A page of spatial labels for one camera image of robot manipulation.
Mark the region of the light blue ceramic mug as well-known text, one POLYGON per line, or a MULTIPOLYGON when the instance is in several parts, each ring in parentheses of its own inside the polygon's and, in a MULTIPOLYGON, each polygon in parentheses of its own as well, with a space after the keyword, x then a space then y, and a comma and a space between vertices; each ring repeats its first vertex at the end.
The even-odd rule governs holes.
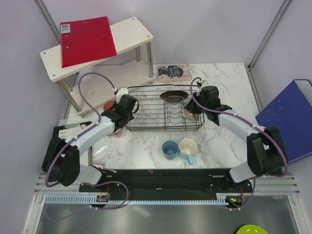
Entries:
POLYGON ((197 152, 197 144, 194 140, 190 138, 185 138, 179 143, 179 155, 180 157, 187 161, 189 165, 194 164, 193 155, 197 152))

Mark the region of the pink patterned ceramic mug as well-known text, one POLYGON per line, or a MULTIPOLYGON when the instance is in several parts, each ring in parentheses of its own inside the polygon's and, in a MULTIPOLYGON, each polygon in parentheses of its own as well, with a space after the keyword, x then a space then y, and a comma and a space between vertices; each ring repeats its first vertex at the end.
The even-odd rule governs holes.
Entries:
POLYGON ((123 130, 122 130, 122 129, 119 129, 118 131, 116 131, 116 132, 110 134, 109 136, 110 136, 110 137, 121 137, 122 134, 123 134, 123 130))

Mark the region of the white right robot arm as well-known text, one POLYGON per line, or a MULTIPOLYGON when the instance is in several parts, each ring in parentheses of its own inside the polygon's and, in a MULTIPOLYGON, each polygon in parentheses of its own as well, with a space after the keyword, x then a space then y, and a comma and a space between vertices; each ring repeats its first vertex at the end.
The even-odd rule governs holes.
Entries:
POLYGON ((190 91, 192 100, 189 111, 205 113, 208 120, 241 138, 247 147, 247 160, 231 168, 223 179, 223 186, 229 192, 236 191, 241 182, 271 175, 283 177, 288 173, 288 158, 280 131, 254 125, 238 115, 232 107, 221 104, 219 90, 215 86, 202 86, 190 91))

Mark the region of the dark brown plate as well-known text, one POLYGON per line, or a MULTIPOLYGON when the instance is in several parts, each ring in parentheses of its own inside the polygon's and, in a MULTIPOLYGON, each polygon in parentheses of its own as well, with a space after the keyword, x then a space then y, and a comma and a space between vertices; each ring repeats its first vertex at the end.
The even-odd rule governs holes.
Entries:
POLYGON ((165 102, 169 103, 177 103, 182 102, 187 99, 189 94, 185 91, 181 90, 173 90, 173 91, 166 91, 162 93, 159 97, 164 100, 165 102))

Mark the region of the brown patterned ceramic bowl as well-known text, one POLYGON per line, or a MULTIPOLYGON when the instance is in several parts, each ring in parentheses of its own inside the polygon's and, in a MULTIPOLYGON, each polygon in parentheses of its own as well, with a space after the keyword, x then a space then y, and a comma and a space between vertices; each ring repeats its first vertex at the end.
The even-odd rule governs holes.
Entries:
POLYGON ((190 113, 187 109, 182 110, 182 115, 184 118, 189 119, 189 120, 198 120, 198 114, 192 114, 190 113))

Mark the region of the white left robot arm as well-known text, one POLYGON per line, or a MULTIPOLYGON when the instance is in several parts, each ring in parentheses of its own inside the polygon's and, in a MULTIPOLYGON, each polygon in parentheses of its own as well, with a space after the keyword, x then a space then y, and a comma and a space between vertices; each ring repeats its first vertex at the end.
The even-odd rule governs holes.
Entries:
POLYGON ((51 188, 58 184, 67 187, 73 184, 80 173, 81 155, 100 139, 122 129, 133 120, 133 114, 138 111, 135 106, 139 106, 138 100, 123 94, 119 102, 98 115, 98 121, 68 138, 52 138, 41 167, 46 172, 46 187, 51 188))

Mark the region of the tall pink plastic cup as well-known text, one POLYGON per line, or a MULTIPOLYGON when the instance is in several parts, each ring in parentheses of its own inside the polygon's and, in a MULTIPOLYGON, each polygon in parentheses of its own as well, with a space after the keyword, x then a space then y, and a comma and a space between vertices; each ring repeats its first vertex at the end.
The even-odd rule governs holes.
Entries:
POLYGON ((109 100, 109 101, 105 102, 105 104, 103 105, 103 110, 104 111, 109 110, 114 105, 114 103, 115 103, 114 100, 109 100))

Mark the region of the small blue cup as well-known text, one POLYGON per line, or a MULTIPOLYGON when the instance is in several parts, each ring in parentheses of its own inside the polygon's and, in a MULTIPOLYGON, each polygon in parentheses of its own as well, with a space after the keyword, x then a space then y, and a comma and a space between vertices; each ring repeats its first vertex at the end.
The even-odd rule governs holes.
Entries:
POLYGON ((168 140, 162 145, 162 153, 167 160, 173 160, 179 153, 178 144, 173 140, 168 140))

